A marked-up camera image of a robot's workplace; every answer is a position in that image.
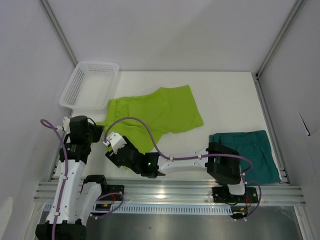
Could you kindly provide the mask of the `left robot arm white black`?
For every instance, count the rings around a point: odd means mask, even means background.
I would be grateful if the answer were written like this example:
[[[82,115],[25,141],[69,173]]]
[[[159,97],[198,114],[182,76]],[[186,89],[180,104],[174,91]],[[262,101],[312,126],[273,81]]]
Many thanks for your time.
[[[52,129],[60,141],[60,175],[51,210],[45,222],[36,226],[35,236],[39,240],[84,240],[93,204],[109,193],[104,175],[90,175],[79,186],[91,145],[99,142],[104,126],[84,115],[72,117],[61,127],[67,132],[62,138],[59,127],[46,119],[40,122]]]

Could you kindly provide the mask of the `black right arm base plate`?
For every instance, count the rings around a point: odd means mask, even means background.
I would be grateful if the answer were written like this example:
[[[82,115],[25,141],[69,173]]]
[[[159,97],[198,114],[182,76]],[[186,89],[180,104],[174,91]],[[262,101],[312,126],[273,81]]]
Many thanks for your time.
[[[236,204],[252,203],[257,204],[259,201],[257,189],[255,187],[246,187],[242,195],[234,195],[223,186],[216,186],[212,188],[212,197],[214,203],[223,203],[231,206]]]

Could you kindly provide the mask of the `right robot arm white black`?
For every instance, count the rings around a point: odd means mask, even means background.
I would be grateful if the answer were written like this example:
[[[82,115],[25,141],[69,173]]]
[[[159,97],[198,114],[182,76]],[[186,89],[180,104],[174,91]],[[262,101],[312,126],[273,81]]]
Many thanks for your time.
[[[241,171],[241,160],[244,158],[222,144],[210,142],[206,149],[184,154],[141,153],[125,136],[112,132],[106,138],[105,145],[111,148],[105,156],[114,165],[127,167],[142,177],[156,179],[178,172],[206,172],[227,186],[232,201],[239,202],[246,197]]]

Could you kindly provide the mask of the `lime green shorts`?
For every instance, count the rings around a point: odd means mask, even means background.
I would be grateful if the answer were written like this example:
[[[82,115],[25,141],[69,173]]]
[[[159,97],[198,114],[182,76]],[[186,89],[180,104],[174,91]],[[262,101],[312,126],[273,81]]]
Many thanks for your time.
[[[164,134],[179,134],[204,124],[189,85],[111,99],[107,106],[106,118],[100,122],[106,134],[126,136],[142,154],[153,153]]]

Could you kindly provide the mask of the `teal green shorts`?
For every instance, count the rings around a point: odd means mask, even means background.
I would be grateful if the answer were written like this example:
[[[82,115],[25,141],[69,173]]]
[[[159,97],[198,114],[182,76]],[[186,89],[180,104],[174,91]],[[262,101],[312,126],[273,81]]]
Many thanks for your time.
[[[209,141],[233,149],[252,162],[252,168],[245,173],[245,180],[250,186],[280,182],[279,172],[265,130],[215,133],[209,136]]]

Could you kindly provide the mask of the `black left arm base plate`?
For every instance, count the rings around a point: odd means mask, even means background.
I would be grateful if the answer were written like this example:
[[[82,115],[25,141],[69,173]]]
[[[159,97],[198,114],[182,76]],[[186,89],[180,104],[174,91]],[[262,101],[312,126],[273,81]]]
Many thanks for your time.
[[[125,194],[125,186],[119,185],[119,184],[108,185],[107,192],[104,193],[103,195],[106,195],[106,194],[111,194],[111,195],[105,196],[104,198],[101,198],[100,200],[101,201],[109,201],[109,202],[122,201],[123,197],[118,194],[115,194],[115,193],[120,193],[120,194],[124,195]]]

